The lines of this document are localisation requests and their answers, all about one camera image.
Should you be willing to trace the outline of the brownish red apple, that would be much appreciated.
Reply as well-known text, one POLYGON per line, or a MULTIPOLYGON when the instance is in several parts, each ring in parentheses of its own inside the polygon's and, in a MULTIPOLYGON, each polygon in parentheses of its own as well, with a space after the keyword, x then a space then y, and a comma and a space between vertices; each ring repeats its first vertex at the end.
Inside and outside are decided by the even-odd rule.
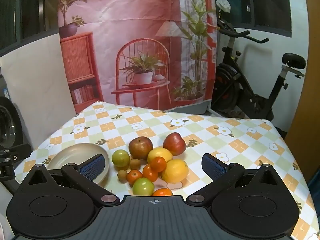
POLYGON ((129 152, 133 159, 146 160, 152 149, 152 141, 147 137, 137 137, 129 143, 129 152))

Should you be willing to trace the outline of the pink printed backdrop cloth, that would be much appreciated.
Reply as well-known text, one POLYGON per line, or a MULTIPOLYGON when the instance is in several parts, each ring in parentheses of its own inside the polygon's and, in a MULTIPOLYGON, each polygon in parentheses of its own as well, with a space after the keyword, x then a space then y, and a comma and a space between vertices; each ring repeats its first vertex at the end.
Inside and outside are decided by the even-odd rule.
POLYGON ((215 83, 214 0, 57 0, 75 111, 96 101, 203 114, 215 83))

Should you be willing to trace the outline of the mandarin orange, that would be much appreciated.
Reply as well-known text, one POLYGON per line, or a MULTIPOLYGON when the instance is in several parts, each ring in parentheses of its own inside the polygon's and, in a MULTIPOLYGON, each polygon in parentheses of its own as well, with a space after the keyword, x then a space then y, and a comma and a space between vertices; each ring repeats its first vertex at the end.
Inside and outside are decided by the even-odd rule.
POLYGON ((144 166, 143 168, 143 177, 147 178, 148 180, 150 180, 151 182, 154 182, 157 180, 158 178, 158 172, 154 171, 151 168, 150 164, 147 164, 144 166))
POLYGON ((151 169, 155 172, 163 172, 167 167, 167 162, 163 157, 155 157, 150 163, 151 169))
POLYGON ((167 188, 157 189, 152 196, 160 197, 160 196, 172 196, 172 191, 167 188))
POLYGON ((133 185, 137 179, 142 177, 143 177, 143 174, 139 170, 131 170, 127 174, 126 179, 130 185, 133 185))

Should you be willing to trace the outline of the brown longan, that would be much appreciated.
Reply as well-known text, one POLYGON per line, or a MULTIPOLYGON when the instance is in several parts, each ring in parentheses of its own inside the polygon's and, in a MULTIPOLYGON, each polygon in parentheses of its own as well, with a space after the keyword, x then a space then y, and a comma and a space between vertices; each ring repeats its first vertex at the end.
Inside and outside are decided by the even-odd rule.
POLYGON ((141 162, 139 159, 131 159, 129 166, 131 170, 140 170, 141 162))
POLYGON ((120 181, 127 181, 127 171, 126 170, 118 171, 117 177, 120 181))

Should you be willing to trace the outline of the beige round plate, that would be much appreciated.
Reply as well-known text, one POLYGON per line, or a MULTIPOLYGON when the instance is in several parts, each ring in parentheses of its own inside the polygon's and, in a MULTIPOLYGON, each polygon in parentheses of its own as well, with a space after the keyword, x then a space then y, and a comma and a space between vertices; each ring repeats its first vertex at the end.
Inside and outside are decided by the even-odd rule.
POLYGON ((80 165, 81 163, 87 161, 91 157, 100 154, 103 158, 100 158, 93 165, 93 169, 99 167, 101 172, 95 180, 96 184, 101 184, 102 181, 107 177, 110 160, 107 152, 100 146, 90 143, 80 143, 73 146, 69 146, 64 150, 61 150, 48 164, 47 168, 49 170, 60 169, 63 165, 68 163, 75 163, 80 165))

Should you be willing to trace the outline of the bright red apple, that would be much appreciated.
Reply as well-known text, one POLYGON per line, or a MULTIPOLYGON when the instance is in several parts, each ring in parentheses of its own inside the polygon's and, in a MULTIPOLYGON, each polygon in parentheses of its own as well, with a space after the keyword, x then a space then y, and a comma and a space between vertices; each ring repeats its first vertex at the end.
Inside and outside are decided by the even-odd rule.
POLYGON ((163 147, 170 151, 173 156, 182 154, 186 150, 186 144, 177 132, 169 134, 163 141, 163 147))

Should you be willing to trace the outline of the dark window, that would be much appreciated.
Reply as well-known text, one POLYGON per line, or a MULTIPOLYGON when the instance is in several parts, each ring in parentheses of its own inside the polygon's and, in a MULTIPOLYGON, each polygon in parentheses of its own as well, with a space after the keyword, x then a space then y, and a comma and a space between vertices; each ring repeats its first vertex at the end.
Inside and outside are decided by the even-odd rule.
POLYGON ((231 12, 222 19, 236 28, 292 36, 290 0, 227 0, 231 12))

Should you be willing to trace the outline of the green apple front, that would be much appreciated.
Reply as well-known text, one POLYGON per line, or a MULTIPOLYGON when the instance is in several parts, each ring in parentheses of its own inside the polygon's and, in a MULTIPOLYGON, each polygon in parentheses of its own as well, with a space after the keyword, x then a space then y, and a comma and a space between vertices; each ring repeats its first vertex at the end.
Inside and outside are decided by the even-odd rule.
POLYGON ((132 187, 135 196, 151 196, 154 192, 154 184, 148 178, 139 178, 132 187))

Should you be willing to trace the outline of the green apple near plate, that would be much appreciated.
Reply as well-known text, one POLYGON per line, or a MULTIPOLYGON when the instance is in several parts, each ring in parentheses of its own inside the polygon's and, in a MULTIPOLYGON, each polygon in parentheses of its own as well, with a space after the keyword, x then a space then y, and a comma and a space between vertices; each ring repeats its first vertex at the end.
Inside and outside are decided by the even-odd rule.
POLYGON ((112 154, 112 163, 114 166, 123 168, 130 163, 130 155, 125 150, 116 150, 112 154))

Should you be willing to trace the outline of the black exercise bike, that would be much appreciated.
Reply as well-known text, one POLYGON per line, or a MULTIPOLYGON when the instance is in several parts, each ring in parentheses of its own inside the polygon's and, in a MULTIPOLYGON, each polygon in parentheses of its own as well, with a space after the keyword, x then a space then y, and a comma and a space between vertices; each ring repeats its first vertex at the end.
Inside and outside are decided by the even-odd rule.
POLYGON ((306 68, 306 60, 297 54, 285 53, 282 56, 281 72, 268 98, 255 94, 244 73, 238 65, 241 52, 237 51, 232 56, 234 42, 237 38, 246 38, 258 44, 269 41, 268 38, 257 40, 250 37, 250 31, 237 32, 236 29, 220 15, 217 16, 219 33, 229 37, 228 45, 222 47, 223 61, 216 67, 215 85, 212 94, 211 109, 217 112, 228 113, 239 108, 250 119, 265 119, 272 121, 274 114, 272 107, 282 89, 287 89, 289 84, 285 82, 288 72, 295 77, 302 78, 305 75, 300 72, 306 68))

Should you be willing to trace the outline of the green apple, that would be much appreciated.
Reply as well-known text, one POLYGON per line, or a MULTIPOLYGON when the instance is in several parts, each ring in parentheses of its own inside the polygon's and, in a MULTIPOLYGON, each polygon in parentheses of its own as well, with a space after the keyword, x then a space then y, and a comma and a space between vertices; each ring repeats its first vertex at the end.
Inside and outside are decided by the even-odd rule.
POLYGON ((112 163, 114 166, 123 168, 130 163, 130 155, 125 150, 116 150, 112 154, 112 163))
POLYGON ((135 196, 151 196, 154 192, 154 184, 148 178, 139 178, 132 187, 135 196))

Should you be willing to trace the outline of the grey washing machine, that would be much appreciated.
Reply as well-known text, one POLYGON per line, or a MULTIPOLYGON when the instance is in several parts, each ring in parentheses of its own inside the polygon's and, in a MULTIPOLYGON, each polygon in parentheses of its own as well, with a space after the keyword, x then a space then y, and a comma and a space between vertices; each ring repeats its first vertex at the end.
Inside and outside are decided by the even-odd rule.
POLYGON ((23 143, 23 129, 19 114, 11 101, 7 83, 1 74, 1 150, 23 143))

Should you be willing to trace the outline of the yellow lemon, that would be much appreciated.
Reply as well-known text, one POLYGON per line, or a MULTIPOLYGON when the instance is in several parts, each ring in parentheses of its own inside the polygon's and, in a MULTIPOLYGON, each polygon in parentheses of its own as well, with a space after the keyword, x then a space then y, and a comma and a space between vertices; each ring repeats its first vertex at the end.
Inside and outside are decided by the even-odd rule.
POLYGON ((161 179, 170 184, 176 184, 184 180, 189 172, 187 163, 181 159, 172 159, 167 162, 165 170, 161 174, 161 179))
POLYGON ((172 153, 163 147, 154 148, 148 153, 148 158, 147 158, 148 163, 150 164, 153 161, 153 159, 155 159, 156 157, 162 157, 165 159, 166 162, 169 162, 170 160, 173 159, 172 153))

